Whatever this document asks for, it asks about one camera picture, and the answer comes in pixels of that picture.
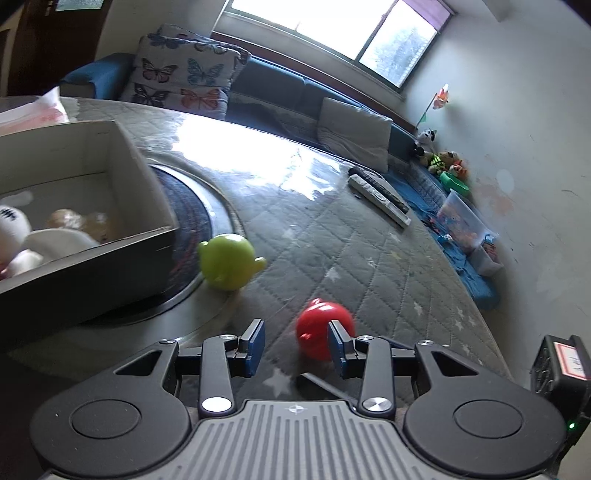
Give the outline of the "paper pinwheel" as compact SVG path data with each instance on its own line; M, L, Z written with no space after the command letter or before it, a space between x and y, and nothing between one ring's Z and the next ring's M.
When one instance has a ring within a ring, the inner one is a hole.
M416 123L416 128L423 122L427 121L428 112L430 110L439 110L444 108L449 103L449 85L444 84L438 92L436 92L426 109L424 110L423 114L421 115L420 119Z

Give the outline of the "grey cardboard box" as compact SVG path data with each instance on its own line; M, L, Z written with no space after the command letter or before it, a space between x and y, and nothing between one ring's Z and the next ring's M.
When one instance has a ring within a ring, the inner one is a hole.
M177 221L152 169L114 121L63 123L1 138L1 194L30 192L22 207L36 234L59 209L106 217L103 239L75 248L78 231L29 240L42 265L1 283L1 316L67 322L101 316L161 293Z

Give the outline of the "stuffed animals pile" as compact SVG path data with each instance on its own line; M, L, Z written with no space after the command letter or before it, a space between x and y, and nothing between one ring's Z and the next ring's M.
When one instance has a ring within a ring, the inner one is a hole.
M464 159L455 151L435 152L436 134L436 130L427 129L417 136L416 151L420 164L437 178L446 172L465 182L468 179L468 169Z

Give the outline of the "grey cushion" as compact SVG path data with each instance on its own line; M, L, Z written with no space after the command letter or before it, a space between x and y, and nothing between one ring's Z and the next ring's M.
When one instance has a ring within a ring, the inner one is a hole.
M341 157L386 173L392 119L325 97L318 116L318 142Z

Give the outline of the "green toy basin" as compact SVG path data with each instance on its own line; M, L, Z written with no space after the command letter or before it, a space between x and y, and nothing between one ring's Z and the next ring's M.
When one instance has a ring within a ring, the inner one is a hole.
M468 185L449 172L442 172L439 180L446 191L455 191L463 197L467 197L470 194Z

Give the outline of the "white plush rabbit toy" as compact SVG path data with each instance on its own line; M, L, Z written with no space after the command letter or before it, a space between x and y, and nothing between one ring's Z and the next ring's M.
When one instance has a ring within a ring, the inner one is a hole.
M33 199L28 190L1 199L2 280L100 245L81 231L47 226L34 230L21 210Z

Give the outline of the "grey remote control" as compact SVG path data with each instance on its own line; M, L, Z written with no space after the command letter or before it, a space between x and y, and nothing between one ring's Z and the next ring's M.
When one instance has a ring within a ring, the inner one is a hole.
M400 227L406 229L411 226L411 218L403 213L393 202L387 197L384 197L382 193L377 191L375 187L370 185L366 180L360 177L358 174L349 176L348 180L349 187L359 192L363 197L374 204L384 214L388 215L394 222Z

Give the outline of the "butterfly print pillow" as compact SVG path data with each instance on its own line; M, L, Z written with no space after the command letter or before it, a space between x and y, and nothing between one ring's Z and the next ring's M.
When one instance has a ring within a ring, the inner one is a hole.
M164 25L141 37L121 101L223 120L242 47Z

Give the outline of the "window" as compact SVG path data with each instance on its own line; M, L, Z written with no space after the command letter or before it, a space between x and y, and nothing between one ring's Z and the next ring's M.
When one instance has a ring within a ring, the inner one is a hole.
M215 29L400 92L453 16L444 1L229 1Z

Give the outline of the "grey quilted table mat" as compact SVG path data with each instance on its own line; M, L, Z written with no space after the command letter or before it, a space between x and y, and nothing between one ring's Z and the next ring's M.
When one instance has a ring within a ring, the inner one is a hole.
M406 345L429 339L500 374L508 367L470 294L420 220L402 229L348 184L346 163L290 140L232 123L130 103L67 100L77 120L115 120L150 161L200 179L231 211L232 225L266 258L242 290L201 284L169 311L72 328L13 350L57 388L82 381L163 338L185 346L266 323L256 376L233 383L237 400L303 398L311 372L356 394L331 363L305 358L296 320L312 299L342 304L360 334Z

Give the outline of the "round black hotplate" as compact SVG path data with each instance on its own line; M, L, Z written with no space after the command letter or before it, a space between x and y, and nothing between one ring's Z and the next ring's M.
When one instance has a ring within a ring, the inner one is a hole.
M243 231L235 208L214 184L178 167L156 163L150 167L178 222L172 267L162 292L120 312L115 322L122 325L147 321L186 300L202 283L198 244L217 234Z

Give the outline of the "red round toy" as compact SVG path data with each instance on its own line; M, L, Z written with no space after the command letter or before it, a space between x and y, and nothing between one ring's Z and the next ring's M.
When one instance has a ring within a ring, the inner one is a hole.
M339 303L321 298L311 300L295 322L295 337L301 352L321 362L331 360L328 342L329 321L338 320L351 336L356 335L353 315Z

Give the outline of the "black remote control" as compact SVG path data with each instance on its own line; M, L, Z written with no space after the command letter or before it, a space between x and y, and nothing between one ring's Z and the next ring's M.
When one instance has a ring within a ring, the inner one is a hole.
M409 211L408 206L401 201L401 199L396 196L391 190L385 187L382 183L380 183L373 175L367 173L366 170L358 166L354 166L349 168L349 176L352 175L359 175L362 179L364 179L370 186L374 187L378 192L380 192L384 198L387 198L391 203L394 204L399 210L403 213L407 214Z

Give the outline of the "green round toy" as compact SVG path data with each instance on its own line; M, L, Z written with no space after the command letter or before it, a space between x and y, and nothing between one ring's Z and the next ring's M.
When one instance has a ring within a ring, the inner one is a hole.
M267 266L265 258L256 256L252 243L238 234L220 234L202 241L197 252L204 279L218 290L242 289Z

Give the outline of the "blue sofa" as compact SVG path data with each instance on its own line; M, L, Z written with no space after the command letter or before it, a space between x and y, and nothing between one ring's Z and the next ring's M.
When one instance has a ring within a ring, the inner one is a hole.
M117 100L130 78L133 59L132 54L114 53L86 64L61 80L61 92L71 97ZM314 78L252 56L231 83L226 120L324 149L318 132L327 118L324 106L329 102L341 102L347 109L366 107ZM448 193L417 164L415 139L393 124L388 152L391 165L386 180L421 218L434 217Z

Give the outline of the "small clear container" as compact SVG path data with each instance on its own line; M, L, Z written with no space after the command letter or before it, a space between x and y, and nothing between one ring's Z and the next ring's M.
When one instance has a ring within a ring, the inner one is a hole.
M469 256L469 262L476 272L483 277L492 277L503 269L496 245L490 239L485 239Z

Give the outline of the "clear plastic toy bin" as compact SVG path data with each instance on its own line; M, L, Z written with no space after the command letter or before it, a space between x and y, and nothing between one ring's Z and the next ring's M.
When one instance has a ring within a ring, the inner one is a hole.
M439 209L437 220L465 254L471 254L487 236L497 237L454 190Z

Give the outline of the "pink plastic bag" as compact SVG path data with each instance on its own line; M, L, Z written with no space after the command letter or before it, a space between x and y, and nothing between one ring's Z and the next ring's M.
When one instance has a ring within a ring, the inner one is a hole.
M58 87L32 103L2 112L0 119L1 135L69 122Z

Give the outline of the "tan peanut toy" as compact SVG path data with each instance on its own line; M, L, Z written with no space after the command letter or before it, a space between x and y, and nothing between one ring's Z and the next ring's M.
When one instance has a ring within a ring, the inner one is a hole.
M99 243L107 243L120 238L112 219L103 212L83 215L71 209L58 209L50 214L46 226L81 231Z

